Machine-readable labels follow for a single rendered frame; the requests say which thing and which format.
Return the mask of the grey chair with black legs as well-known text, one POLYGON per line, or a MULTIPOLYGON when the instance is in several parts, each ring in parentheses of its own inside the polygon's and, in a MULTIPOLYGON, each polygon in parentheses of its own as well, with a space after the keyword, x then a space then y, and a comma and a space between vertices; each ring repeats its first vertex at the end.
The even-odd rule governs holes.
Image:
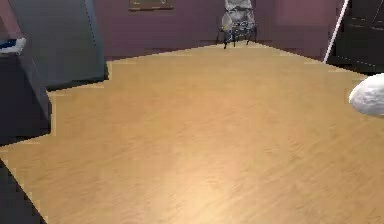
POLYGON ((236 42, 243 37, 246 44, 251 39, 257 40, 258 24, 255 20, 252 0, 224 0, 225 13, 218 27, 216 43, 223 34, 224 49, 229 43, 236 42))

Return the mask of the grey tall cabinet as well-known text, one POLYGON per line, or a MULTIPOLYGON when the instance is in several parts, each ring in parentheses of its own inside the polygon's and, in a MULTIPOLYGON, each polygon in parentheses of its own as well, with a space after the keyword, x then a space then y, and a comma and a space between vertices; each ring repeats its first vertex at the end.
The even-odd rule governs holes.
POLYGON ((8 1, 47 90, 108 79, 93 0, 8 1))

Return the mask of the dark grey cabinet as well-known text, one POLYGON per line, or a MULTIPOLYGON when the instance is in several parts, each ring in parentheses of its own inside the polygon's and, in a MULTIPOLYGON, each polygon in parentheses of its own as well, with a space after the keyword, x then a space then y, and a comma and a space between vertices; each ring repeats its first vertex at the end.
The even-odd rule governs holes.
POLYGON ((52 104, 29 43, 0 54, 0 147, 51 132, 52 104))

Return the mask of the dark shelf unit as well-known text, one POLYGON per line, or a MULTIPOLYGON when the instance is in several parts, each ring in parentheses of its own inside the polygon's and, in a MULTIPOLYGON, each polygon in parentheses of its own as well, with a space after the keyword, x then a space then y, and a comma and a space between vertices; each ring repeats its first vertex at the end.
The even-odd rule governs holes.
POLYGON ((350 0, 327 64, 384 73, 384 0, 350 0))

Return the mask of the white and blue cloth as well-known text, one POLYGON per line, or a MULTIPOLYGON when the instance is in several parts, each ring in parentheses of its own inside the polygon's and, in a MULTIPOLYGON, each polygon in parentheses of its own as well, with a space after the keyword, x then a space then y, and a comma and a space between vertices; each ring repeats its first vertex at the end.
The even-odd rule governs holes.
POLYGON ((8 39, 0 41, 0 54, 20 54, 26 45, 25 38, 8 39))

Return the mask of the dark furniture corner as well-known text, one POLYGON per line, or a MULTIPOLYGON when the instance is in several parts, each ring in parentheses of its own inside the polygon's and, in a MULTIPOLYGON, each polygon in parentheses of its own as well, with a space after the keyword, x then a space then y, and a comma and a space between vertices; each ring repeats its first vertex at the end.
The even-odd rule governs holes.
POLYGON ((47 224, 1 159, 0 224, 47 224))

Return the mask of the framed wall picture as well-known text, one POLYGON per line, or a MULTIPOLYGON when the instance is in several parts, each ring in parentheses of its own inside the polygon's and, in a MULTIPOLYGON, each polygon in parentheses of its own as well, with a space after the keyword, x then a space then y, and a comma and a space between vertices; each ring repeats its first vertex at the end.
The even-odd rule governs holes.
POLYGON ((129 0, 129 9, 140 10, 168 10, 173 8, 173 0, 129 0))

